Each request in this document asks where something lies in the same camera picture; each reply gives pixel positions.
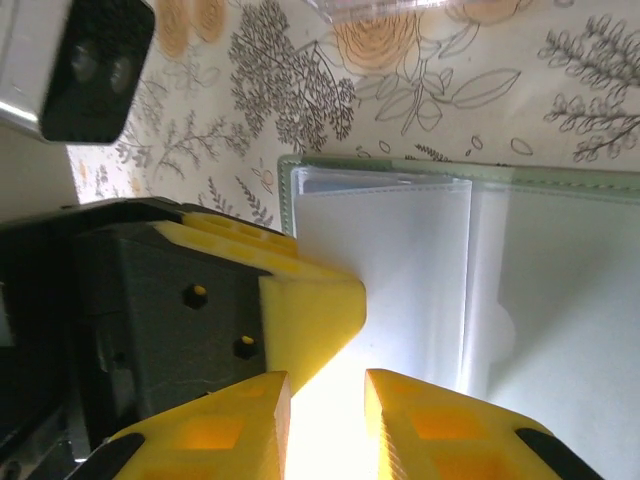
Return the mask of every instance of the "floral wallpaper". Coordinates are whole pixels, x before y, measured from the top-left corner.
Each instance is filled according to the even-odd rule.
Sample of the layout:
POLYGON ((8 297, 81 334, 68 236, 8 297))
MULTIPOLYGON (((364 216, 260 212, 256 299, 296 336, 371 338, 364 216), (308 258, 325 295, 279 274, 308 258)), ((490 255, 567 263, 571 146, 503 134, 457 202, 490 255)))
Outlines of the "floral wallpaper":
POLYGON ((640 9, 497 0, 325 24, 302 0, 155 0, 125 130, 80 200, 161 195, 279 227, 289 153, 639 171, 640 9))

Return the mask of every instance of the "orange flower illustration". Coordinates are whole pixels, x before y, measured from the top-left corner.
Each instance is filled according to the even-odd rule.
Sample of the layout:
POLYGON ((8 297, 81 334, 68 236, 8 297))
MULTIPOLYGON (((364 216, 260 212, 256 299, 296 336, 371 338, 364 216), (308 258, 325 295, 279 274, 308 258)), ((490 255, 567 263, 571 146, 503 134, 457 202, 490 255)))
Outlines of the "orange flower illustration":
POLYGON ((418 43, 418 16, 406 13, 335 27, 340 55, 347 67, 362 72, 395 70, 418 43))
POLYGON ((226 0, 196 0, 193 23, 205 42, 215 42, 222 33, 226 0))
POLYGON ((495 25, 510 19, 516 13, 525 10, 533 0, 497 0, 488 3, 469 3, 450 5, 449 16, 458 22, 473 22, 480 25, 495 25))
POLYGON ((168 57, 179 57, 189 44, 186 0, 157 0, 156 16, 160 48, 168 57))

